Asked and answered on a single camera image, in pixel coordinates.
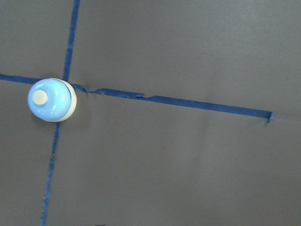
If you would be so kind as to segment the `blue tape strip crosswise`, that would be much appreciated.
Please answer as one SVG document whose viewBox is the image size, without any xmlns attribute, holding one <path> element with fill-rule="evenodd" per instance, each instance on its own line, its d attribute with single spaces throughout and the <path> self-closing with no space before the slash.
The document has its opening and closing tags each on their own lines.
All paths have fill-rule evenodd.
<svg viewBox="0 0 301 226">
<path fill-rule="evenodd" d="M 80 90 L 84 93 L 92 93 L 92 94 L 99 94 L 99 95 L 107 95 L 111 97 L 120 97 L 120 98 L 128 98 L 134 100 L 142 100 L 142 101 L 149 101 L 154 103 L 161 103 L 161 104 L 168 104 L 168 105 L 176 105 L 176 106 L 183 106 L 183 107 L 190 107 L 196 109 L 203 109 L 209 111 L 217 111 L 222 113 L 232 113 L 232 114 L 239 114 L 239 115 L 246 115 L 258 118 L 267 119 L 267 122 L 270 123 L 275 119 L 274 113 L 271 111 L 265 110 L 258 110 L 252 108 L 244 108 L 238 106 L 230 106 L 230 105 L 221 105 L 221 104 L 214 104 L 214 103 L 207 103 L 207 102 L 198 102 L 193 100 L 186 100 L 186 99 L 178 99 L 172 97 L 164 97 L 164 96 L 146 96 L 143 93 L 136 93 L 136 92 L 127 92 L 122 90 L 116 89 L 96 89 L 96 90 L 88 90 L 88 88 L 72 83 L 71 86 L 75 90 Z"/>
</svg>

